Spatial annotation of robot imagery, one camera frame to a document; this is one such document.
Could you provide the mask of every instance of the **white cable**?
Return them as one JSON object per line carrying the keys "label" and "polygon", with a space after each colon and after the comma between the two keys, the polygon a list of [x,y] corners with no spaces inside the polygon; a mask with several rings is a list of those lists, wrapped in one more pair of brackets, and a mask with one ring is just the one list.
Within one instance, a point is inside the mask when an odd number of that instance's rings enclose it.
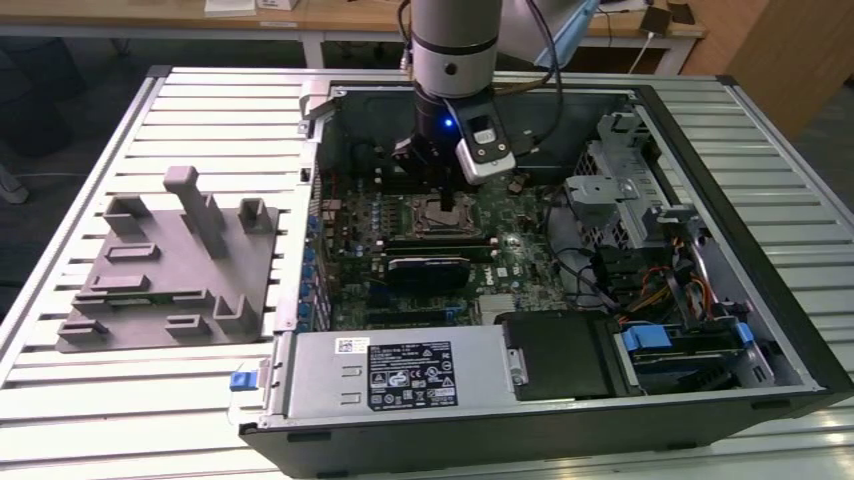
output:
{"label": "white cable", "polygon": [[[240,365],[237,366],[237,369],[234,370],[234,372],[242,372],[242,367],[245,366],[246,363],[248,363],[248,360],[244,360],[242,362],[240,362]],[[228,421],[228,425],[230,425],[232,427],[240,423],[238,420],[237,422],[233,421],[234,412],[240,414],[240,405],[234,404],[234,392],[232,391],[228,396],[228,408],[225,408],[225,420]]]}
{"label": "white cable", "polygon": [[645,42],[643,42],[643,48],[640,48],[640,53],[637,54],[637,58],[635,58],[635,63],[631,64],[631,68],[628,69],[628,74],[631,75],[631,72],[635,71],[635,67],[637,66],[637,63],[640,62],[640,57],[643,57],[643,52],[645,52],[645,48],[649,46],[649,42],[652,41],[652,37],[655,36],[655,34],[652,32],[649,32],[645,36]]}

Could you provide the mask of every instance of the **aluminum extrusion table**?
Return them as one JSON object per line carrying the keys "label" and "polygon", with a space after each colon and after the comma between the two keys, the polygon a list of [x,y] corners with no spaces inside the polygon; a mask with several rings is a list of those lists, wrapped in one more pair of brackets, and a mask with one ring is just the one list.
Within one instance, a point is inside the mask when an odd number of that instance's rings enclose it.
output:
{"label": "aluminum extrusion table", "polygon": [[[288,226],[306,201],[298,169],[313,162],[298,132],[300,97],[345,80],[402,80],[389,71],[154,68],[117,126],[45,254],[0,328],[0,470],[5,479],[278,479],[237,438],[261,393],[232,395],[229,372],[270,352]],[[529,79],[498,74],[498,81]],[[681,126],[777,271],[854,370],[854,217],[737,86],[715,78],[566,76],[566,83],[649,84]],[[237,346],[63,355],[55,330],[97,254],[109,197],[162,193],[170,165],[192,164],[221,207],[244,196],[281,209],[264,334]],[[684,191],[676,193],[685,197]],[[851,478],[854,401],[757,425],[707,448],[449,469],[405,478]]]}

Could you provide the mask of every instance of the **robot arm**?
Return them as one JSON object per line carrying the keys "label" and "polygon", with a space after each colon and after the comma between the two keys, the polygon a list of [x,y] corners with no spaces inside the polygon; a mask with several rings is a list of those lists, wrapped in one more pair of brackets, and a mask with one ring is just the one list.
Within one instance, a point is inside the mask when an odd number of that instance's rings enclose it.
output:
{"label": "robot arm", "polygon": [[[556,41],[568,60],[599,2],[540,3],[549,18],[565,19]],[[498,30],[505,32],[501,44],[508,53],[529,61],[550,58],[530,46],[541,41],[530,42],[536,24],[526,0],[412,0],[410,7],[414,132],[397,144],[393,157],[409,174],[438,189],[449,208],[454,191],[516,166],[492,103]]]}

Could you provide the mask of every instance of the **warning label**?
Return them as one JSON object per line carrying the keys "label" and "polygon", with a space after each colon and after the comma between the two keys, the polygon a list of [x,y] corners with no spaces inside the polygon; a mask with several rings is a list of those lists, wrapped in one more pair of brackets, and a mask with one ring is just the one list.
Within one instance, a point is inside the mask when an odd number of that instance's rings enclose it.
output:
{"label": "warning label", "polygon": [[456,405],[450,342],[368,347],[368,406],[374,412]]}

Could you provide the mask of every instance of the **white paper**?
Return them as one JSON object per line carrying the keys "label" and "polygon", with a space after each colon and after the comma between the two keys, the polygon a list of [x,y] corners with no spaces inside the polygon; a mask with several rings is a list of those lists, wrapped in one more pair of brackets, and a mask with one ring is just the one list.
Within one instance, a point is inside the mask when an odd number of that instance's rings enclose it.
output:
{"label": "white paper", "polygon": [[647,4],[644,0],[623,0],[621,2],[608,3],[607,5],[599,5],[601,12],[621,12],[628,10],[632,12],[645,10]]}
{"label": "white paper", "polygon": [[257,0],[258,8],[273,8],[276,10],[293,10],[298,0]]}
{"label": "white paper", "polygon": [[205,17],[245,17],[254,15],[254,0],[205,0]]}

